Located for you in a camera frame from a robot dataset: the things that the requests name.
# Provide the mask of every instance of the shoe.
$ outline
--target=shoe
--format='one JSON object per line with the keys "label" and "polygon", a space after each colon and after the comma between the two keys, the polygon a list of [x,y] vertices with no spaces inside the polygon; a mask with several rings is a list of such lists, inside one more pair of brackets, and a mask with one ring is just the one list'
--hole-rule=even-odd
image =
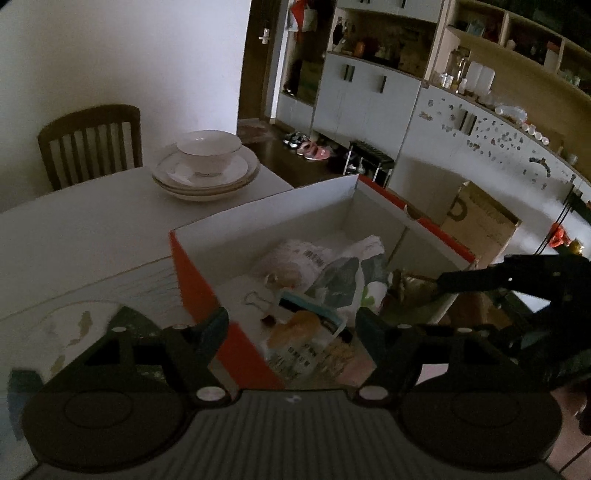
{"label": "shoe", "polygon": [[285,145],[289,145],[292,137],[294,137],[295,135],[301,135],[301,133],[300,132],[292,132],[290,134],[287,134],[286,136],[283,137],[283,143]]}
{"label": "shoe", "polygon": [[300,145],[304,142],[309,142],[310,139],[305,136],[303,133],[301,132],[296,132],[290,139],[290,142],[288,143],[288,146],[290,148],[300,148]]}
{"label": "shoe", "polygon": [[328,160],[331,154],[332,152],[328,147],[319,147],[318,145],[315,145],[304,155],[304,158],[308,161],[322,161]]}
{"label": "shoe", "polygon": [[300,148],[297,149],[295,153],[297,153],[300,157],[303,157],[307,153],[310,152],[312,148],[314,148],[316,144],[312,141],[304,142],[300,145]]}

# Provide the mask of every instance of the sneaker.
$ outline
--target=sneaker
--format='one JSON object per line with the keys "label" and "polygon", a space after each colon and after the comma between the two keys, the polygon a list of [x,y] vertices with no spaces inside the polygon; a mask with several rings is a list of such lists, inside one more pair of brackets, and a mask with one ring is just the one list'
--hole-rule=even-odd
{"label": "sneaker", "polygon": [[308,142],[310,141],[310,139],[305,136],[303,133],[301,132],[296,132],[290,139],[290,142],[288,143],[288,146],[290,148],[300,148],[300,145],[304,142]]}
{"label": "sneaker", "polygon": [[300,132],[292,132],[290,134],[287,134],[286,136],[283,137],[283,143],[285,145],[289,145],[292,137],[294,137],[295,135],[301,135],[301,133]]}

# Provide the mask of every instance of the white bowl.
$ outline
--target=white bowl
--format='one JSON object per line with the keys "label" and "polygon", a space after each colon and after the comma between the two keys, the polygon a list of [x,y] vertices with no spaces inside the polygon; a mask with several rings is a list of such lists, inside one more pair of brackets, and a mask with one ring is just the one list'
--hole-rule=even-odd
{"label": "white bowl", "polygon": [[234,153],[242,147],[236,135],[220,130],[201,130],[183,134],[177,141],[177,148],[189,155],[212,157]]}
{"label": "white bowl", "polygon": [[228,132],[201,130],[184,134],[177,141],[183,163],[205,176],[219,175],[242,148],[242,141]]}

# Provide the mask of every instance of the white container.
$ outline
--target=white container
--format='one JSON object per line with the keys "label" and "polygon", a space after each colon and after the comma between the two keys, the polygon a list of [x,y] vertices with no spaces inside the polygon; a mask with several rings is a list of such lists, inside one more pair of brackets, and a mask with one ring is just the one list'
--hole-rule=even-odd
{"label": "white container", "polygon": [[221,174],[232,161],[242,141],[228,132],[200,130],[184,134],[177,141],[183,163],[203,176]]}
{"label": "white container", "polygon": [[480,77],[480,73],[482,71],[482,64],[473,61],[468,68],[468,73],[466,75],[466,91],[474,92],[476,89],[476,84],[478,83],[478,78]]}
{"label": "white container", "polygon": [[495,79],[495,71],[489,67],[482,67],[478,81],[476,82],[476,88],[474,92],[479,96],[487,95],[491,91],[492,82]]}
{"label": "white container", "polygon": [[[230,328],[217,358],[240,388],[277,385],[254,347],[269,335],[261,312],[244,305],[243,299],[252,291],[273,298],[249,272],[279,242],[298,238],[341,251],[377,235],[389,258],[389,271],[405,268],[433,278],[473,264],[476,257],[465,247],[430,220],[410,218],[406,206],[367,178],[346,176],[247,203],[171,232],[184,307],[196,322],[219,305],[228,310]],[[448,296],[441,308],[421,314],[416,323],[437,323],[455,297]]]}

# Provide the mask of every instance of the food package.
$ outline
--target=food package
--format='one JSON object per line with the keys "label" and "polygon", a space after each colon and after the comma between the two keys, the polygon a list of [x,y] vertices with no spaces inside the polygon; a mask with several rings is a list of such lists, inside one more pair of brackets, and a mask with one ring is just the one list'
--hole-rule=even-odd
{"label": "food package", "polygon": [[303,293],[333,257],[329,248],[301,240],[287,240],[261,258],[252,274],[265,280],[271,288],[292,288]]}
{"label": "food package", "polygon": [[[286,312],[290,318],[283,322]],[[262,354],[286,384],[309,376],[346,326],[333,309],[287,289],[279,292],[271,313],[278,323],[261,343]]]}

